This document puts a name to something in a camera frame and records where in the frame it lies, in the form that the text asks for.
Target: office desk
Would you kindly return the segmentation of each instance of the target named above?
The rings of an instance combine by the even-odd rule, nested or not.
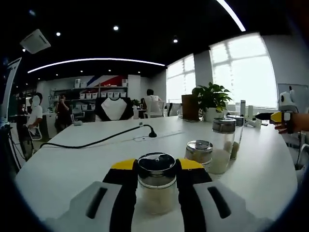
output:
[[[15,179],[34,213],[42,220],[59,217],[68,210],[76,194],[92,182],[102,181],[115,162],[157,151],[183,158],[188,141],[212,142],[211,123],[186,122],[177,116],[71,125],[50,142],[84,145],[135,127],[139,122],[153,126],[158,136],[171,131],[181,133],[135,142],[134,137],[148,136],[149,128],[143,127],[85,149],[40,149]],[[242,197],[254,215],[270,219],[280,215],[297,189],[289,150],[272,125],[260,130],[244,128],[238,158],[219,181]],[[148,216],[136,208],[132,231],[157,232],[158,225],[163,231],[183,231],[179,206],[161,217]]]

